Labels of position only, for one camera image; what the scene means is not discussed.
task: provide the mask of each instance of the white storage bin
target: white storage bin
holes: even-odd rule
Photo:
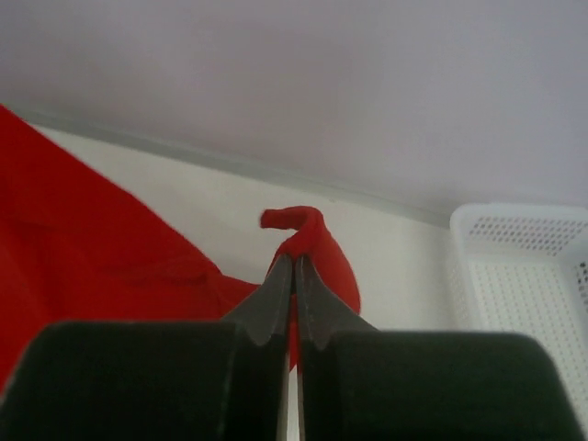
[[[588,438],[588,210],[466,205],[451,232],[460,328],[537,339]]]

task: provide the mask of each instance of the white wall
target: white wall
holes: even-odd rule
[[[20,0],[0,99],[416,207],[588,204],[585,0]]]

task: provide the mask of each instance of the red fabric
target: red fabric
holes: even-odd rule
[[[218,319],[257,287],[224,276],[139,200],[4,107],[0,131],[0,386],[50,322]],[[299,230],[277,255],[309,253],[358,311],[353,273],[318,210],[268,210],[261,223]]]

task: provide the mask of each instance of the white plastic basket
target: white plastic basket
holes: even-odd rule
[[[459,327],[538,340],[588,438],[588,210],[466,205],[451,232]]]

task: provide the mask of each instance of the red fabric tip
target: red fabric tip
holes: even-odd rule
[[[307,254],[324,284],[359,313],[359,289],[353,270],[339,244],[327,230],[320,211],[313,207],[267,209],[261,216],[260,224],[262,228],[298,230],[277,248],[272,265],[281,254],[289,254],[293,260]],[[292,310],[296,311],[295,295],[292,299]],[[293,368],[298,362],[300,343],[296,313],[290,314],[289,340],[290,368]]]

